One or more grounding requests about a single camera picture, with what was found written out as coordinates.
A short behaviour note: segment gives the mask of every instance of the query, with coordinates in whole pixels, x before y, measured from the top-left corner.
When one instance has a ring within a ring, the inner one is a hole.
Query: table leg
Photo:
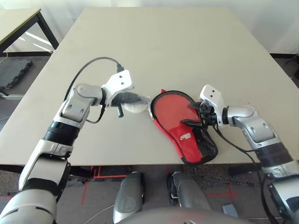
[[[54,49],[56,49],[59,46],[59,43],[58,43],[57,39],[55,38],[54,34],[52,33],[52,31],[50,30],[48,24],[46,23],[45,19],[42,16],[42,14],[39,12],[38,14],[36,14],[36,16],[38,17],[38,22],[37,22],[38,25],[40,26],[43,33],[48,38],[48,40],[51,43],[52,47]]]

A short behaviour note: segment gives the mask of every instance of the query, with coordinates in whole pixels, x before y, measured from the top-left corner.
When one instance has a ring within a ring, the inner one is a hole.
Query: table top
[[[39,13],[40,8],[1,9],[0,10],[0,44],[11,34]]]
[[[0,164],[25,164],[59,109],[77,71],[98,56],[117,59],[130,71],[134,92],[155,97],[161,89],[198,99],[211,84],[226,105],[251,105],[276,129],[299,159],[299,91],[268,52],[226,8],[87,8],[0,133]],[[95,62],[77,83],[101,86],[115,72],[109,61]],[[100,108],[92,108],[96,119]],[[98,124],[86,123],[74,144],[72,165],[182,163],[172,143],[148,112],[117,117],[108,108]],[[241,130],[226,127],[231,142],[250,149]],[[219,154],[210,163],[250,160],[209,133]]]

